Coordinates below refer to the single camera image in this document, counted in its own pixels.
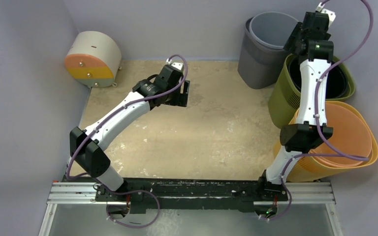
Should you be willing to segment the light grey smooth bucket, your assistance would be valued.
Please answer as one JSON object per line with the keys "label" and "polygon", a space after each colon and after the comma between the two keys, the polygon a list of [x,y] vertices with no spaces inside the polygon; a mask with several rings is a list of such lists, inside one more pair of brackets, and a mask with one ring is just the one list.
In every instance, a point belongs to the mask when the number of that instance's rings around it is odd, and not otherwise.
{"label": "light grey smooth bucket", "polygon": [[251,18],[248,30],[263,46],[282,50],[299,21],[285,13],[264,12]]}

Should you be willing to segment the olive green waste bin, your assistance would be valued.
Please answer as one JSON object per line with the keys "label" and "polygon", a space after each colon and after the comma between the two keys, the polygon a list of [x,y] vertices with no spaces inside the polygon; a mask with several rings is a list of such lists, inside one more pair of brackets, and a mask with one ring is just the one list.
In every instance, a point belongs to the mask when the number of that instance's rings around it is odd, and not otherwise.
{"label": "olive green waste bin", "polygon": [[[290,62],[294,56],[295,55],[289,55],[286,57],[283,68],[268,102],[268,110],[271,120],[279,129],[290,122],[300,105],[300,92],[294,86],[287,69],[287,63]],[[345,101],[349,99],[356,90],[355,81],[348,68],[343,63],[338,65],[338,67],[347,75],[348,90],[344,98],[326,99],[327,101]]]}

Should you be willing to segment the black ribbed waste bin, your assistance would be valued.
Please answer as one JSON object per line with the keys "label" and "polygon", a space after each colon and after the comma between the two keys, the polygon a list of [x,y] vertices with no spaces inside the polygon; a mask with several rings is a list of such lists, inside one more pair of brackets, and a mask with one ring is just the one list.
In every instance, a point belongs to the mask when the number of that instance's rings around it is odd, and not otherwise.
{"label": "black ribbed waste bin", "polygon": [[[294,56],[293,59],[287,63],[287,69],[294,86],[300,92],[302,79],[298,58],[296,56]],[[346,96],[347,90],[347,75],[342,69],[336,66],[328,73],[326,99],[344,98]]]}

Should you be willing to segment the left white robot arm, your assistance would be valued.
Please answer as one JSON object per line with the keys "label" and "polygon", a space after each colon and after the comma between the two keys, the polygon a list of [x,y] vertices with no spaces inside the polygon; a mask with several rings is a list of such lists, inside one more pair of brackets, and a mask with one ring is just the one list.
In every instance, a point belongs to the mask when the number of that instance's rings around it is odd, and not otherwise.
{"label": "left white robot arm", "polygon": [[184,64],[166,64],[159,74],[139,81],[126,98],[103,118],[85,129],[75,127],[69,134],[71,161],[109,190],[124,191],[125,180],[104,153],[112,141],[140,116],[160,105],[187,106],[189,85],[183,76]]}

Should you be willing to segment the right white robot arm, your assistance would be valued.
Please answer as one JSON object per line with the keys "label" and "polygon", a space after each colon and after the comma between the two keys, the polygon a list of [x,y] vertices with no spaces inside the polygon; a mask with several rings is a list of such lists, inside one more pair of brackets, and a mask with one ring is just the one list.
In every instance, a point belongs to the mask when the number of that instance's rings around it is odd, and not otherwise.
{"label": "right white robot arm", "polygon": [[334,53],[328,29],[335,17],[335,13],[327,9],[306,12],[283,47],[298,58],[301,96],[295,123],[281,129],[282,146],[264,172],[269,184],[283,184],[299,158],[333,135],[333,128],[327,126],[325,99],[327,70]]}

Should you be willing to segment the dark grey mesh bin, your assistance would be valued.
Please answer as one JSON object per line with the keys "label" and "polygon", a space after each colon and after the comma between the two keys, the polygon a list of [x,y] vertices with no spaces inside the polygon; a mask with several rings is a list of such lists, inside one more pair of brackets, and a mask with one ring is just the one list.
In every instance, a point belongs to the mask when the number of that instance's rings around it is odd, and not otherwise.
{"label": "dark grey mesh bin", "polygon": [[250,22],[248,19],[245,23],[237,70],[250,88],[262,89],[276,83],[288,52],[257,42],[250,33]]}

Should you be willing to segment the cream three-drawer mini cabinet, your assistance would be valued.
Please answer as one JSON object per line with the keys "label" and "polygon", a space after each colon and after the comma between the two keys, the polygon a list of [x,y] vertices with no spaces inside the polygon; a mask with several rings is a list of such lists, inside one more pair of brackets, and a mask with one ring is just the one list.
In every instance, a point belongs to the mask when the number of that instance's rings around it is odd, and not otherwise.
{"label": "cream three-drawer mini cabinet", "polygon": [[108,35],[98,31],[79,33],[66,57],[68,73],[90,88],[115,87],[122,52]]}

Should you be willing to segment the orange smooth bucket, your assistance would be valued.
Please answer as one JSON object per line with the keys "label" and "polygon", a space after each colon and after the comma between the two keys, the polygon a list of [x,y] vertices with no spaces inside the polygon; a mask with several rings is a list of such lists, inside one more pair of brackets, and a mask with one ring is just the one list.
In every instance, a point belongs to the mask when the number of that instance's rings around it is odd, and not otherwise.
{"label": "orange smooth bucket", "polygon": [[[326,102],[325,111],[327,126],[333,128],[328,142],[346,154],[368,157],[372,151],[372,138],[360,113],[353,106],[337,101]],[[363,163],[346,157],[321,156],[336,153],[325,143],[310,150],[310,153],[317,162],[334,168],[356,167]]]}

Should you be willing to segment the yellow mesh waste bin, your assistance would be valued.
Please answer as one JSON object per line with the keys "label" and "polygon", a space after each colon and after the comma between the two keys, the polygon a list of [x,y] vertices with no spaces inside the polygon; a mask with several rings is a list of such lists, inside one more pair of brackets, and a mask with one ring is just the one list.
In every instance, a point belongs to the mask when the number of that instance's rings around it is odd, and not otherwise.
{"label": "yellow mesh waste bin", "polygon": [[314,159],[314,155],[310,153],[312,156],[302,157],[296,162],[290,173],[288,175],[285,175],[285,180],[289,182],[309,182],[373,165],[378,159],[378,143],[375,140],[375,137],[369,125],[366,123],[363,117],[362,119],[363,122],[367,125],[367,128],[369,128],[369,132],[372,138],[372,151],[371,154],[367,157],[369,159],[368,161],[363,161],[362,164],[356,167],[334,168],[317,162]]}

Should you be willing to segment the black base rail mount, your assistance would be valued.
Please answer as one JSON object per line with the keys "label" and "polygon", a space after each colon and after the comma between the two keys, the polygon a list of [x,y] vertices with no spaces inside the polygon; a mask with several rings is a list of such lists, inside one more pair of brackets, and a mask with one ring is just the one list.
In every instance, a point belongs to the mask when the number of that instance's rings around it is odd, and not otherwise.
{"label": "black base rail mount", "polygon": [[125,178],[116,193],[94,185],[96,201],[124,204],[130,214],[149,209],[237,210],[273,214],[279,202],[287,201],[286,189],[264,177],[258,180]]}

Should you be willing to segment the aluminium frame rail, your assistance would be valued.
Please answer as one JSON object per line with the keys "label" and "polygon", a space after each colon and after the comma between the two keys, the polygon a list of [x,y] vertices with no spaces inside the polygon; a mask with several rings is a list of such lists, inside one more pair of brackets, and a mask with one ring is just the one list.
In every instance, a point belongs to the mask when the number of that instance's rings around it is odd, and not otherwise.
{"label": "aluminium frame rail", "polygon": [[[292,204],[324,205],[328,213],[328,222],[333,235],[342,236],[339,217],[336,211],[334,191],[329,182],[287,183],[292,195]],[[58,205],[120,205],[126,206],[126,201],[98,201],[99,192],[93,182],[54,182],[48,199],[45,216],[39,231],[40,236],[48,236]]]}

